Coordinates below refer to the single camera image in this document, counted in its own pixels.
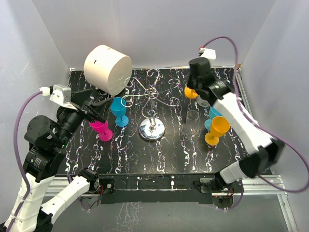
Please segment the clear wine glass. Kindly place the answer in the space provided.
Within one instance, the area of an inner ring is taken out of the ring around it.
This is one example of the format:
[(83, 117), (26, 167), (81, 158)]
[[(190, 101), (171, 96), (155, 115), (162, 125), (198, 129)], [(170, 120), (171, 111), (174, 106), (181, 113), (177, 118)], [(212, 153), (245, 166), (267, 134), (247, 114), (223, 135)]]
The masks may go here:
[(199, 112), (196, 110), (189, 110), (186, 114), (183, 134), (186, 139), (192, 136), (197, 136), (200, 132), (198, 128)]

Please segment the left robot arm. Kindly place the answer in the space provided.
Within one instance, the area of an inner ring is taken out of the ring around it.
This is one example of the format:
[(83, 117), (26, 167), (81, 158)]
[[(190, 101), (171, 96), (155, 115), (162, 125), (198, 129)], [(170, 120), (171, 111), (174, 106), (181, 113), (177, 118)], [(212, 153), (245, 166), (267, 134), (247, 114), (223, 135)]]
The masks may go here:
[(49, 232), (58, 217), (87, 192), (103, 193), (99, 175), (82, 169), (69, 184), (51, 200), (44, 202), (46, 191), (55, 178), (66, 153), (65, 148), (84, 120), (107, 126), (103, 110), (112, 98), (90, 102), (91, 89), (73, 92), (67, 86), (42, 87), (38, 95), (48, 96), (58, 105), (56, 120), (44, 115), (34, 117), (24, 136), (29, 143), (25, 160), (18, 150), (20, 118), (14, 126), (14, 153), (22, 182), (9, 218), (1, 224), (3, 232)]

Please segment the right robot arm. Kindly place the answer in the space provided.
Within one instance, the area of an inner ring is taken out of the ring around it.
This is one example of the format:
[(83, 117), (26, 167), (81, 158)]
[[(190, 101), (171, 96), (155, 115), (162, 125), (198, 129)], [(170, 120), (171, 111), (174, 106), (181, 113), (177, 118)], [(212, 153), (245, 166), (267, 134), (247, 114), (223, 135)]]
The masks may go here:
[(233, 87), (216, 77), (207, 58), (198, 57), (189, 61), (190, 75), (187, 87), (206, 100), (241, 139), (248, 156), (226, 166), (206, 183), (212, 190), (228, 191), (233, 182), (244, 178), (254, 178), (272, 165), (281, 156), (284, 143), (258, 128), (258, 124), (238, 102)]

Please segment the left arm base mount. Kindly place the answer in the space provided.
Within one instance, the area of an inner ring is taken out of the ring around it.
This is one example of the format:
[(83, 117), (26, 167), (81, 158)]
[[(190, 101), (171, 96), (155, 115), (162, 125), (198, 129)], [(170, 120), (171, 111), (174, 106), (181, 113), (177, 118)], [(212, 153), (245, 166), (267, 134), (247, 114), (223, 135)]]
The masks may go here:
[(79, 203), (83, 210), (90, 212), (99, 206), (105, 195), (114, 193), (115, 180), (112, 178), (100, 178), (93, 184), (93, 189), (79, 197)]

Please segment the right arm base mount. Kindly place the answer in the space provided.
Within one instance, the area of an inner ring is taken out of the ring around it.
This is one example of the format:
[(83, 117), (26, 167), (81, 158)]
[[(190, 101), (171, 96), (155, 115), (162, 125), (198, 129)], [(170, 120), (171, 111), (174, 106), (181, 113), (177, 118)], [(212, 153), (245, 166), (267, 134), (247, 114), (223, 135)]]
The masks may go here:
[[(236, 203), (234, 203), (233, 195), (235, 193), (235, 186), (238, 184), (240, 186), (240, 197)], [(242, 201), (244, 195), (244, 186), (241, 181), (236, 181), (230, 184), (224, 184), (223, 180), (219, 178), (214, 178), (209, 181), (203, 182), (200, 180), (193, 181), (194, 189), (198, 190), (200, 193), (222, 193), (223, 195), (213, 196), (213, 204), (216, 210), (228, 211), (236, 208)]]

